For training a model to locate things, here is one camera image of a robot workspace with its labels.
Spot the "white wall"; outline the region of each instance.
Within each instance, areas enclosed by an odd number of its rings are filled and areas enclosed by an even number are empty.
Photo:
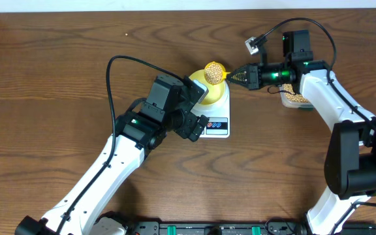
[[[376,0],[0,0],[0,12],[376,8]]]

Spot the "robotic arm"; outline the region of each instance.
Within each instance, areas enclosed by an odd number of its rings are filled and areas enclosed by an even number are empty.
[[[337,93],[376,126],[376,117],[361,107],[340,85],[328,65],[314,61],[308,31],[283,33],[284,63],[267,63],[264,35],[245,42],[249,52],[260,53],[260,63],[250,63],[229,74],[229,82],[250,90],[268,85],[292,84],[295,93],[306,98],[332,132],[324,164],[328,184],[316,205],[306,213],[302,234],[334,234],[353,211],[376,196],[376,132]],[[359,146],[372,147],[359,154]]]
[[[55,234],[58,228],[60,234],[124,234],[125,228],[113,220],[100,221],[99,226],[94,226],[94,222],[118,187],[163,141],[167,131],[175,131],[193,142],[198,140],[208,118],[197,117],[191,109],[207,92],[206,86],[188,77],[179,80],[165,74],[158,75],[149,97],[138,99],[116,119],[114,156],[101,174],[100,169],[107,163],[112,150],[114,135],[108,138],[98,159],[66,197],[47,211],[40,221],[25,217],[15,234]],[[133,112],[140,102],[140,111]],[[93,179],[96,180],[91,187],[84,190]],[[65,213],[71,206],[72,211]]]

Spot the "wood grain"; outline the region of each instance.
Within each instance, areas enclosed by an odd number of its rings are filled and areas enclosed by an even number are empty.
[[[104,76],[113,55],[180,75],[210,61],[231,71],[257,60],[245,39],[298,16],[331,32],[341,84],[376,114],[376,10],[0,14],[0,234],[12,234],[25,215],[41,217],[98,156],[111,130]],[[274,32],[269,60],[282,59],[282,31],[307,28],[315,57],[329,61],[328,39],[307,22]],[[117,114],[147,96],[157,74],[128,61],[111,73]],[[265,221],[310,209],[326,187],[330,132],[321,117],[285,108],[264,89],[230,91],[230,138],[193,144],[170,133],[175,138],[150,154],[106,210],[163,221]],[[351,219],[376,222],[376,208]]]

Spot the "wooden surface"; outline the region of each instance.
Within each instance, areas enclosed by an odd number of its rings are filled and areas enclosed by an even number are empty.
[[[257,60],[245,39],[299,16],[331,32],[337,77],[376,114],[376,10],[0,14],[0,233],[13,233],[25,215],[40,218],[98,156],[111,131],[104,77],[113,55],[180,75],[210,61],[231,71]],[[323,33],[295,22],[270,36],[270,61],[282,60],[281,32],[298,29],[311,30],[316,59],[331,59]],[[146,97],[157,74],[129,61],[116,61],[111,73],[116,114]],[[266,89],[230,92],[230,138],[191,143],[170,133],[106,210],[163,221],[265,221],[310,209],[326,187],[328,127],[316,111],[285,108]],[[376,222],[376,208],[351,219]]]

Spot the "cereal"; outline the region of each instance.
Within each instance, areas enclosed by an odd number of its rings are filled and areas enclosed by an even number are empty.
[[[284,84],[283,89],[285,91],[289,91],[291,93],[294,93],[294,91],[292,90],[291,84]],[[291,95],[291,94],[285,93],[285,96],[288,100],[290,100],[292,102],[308,102],[308,100],[306,98],[304,98],[302,95],[299,95],[299,94]]]
[[[212,63],[204,71],[210,84],[219,84],[223,80],[223,70],[217,63]]]

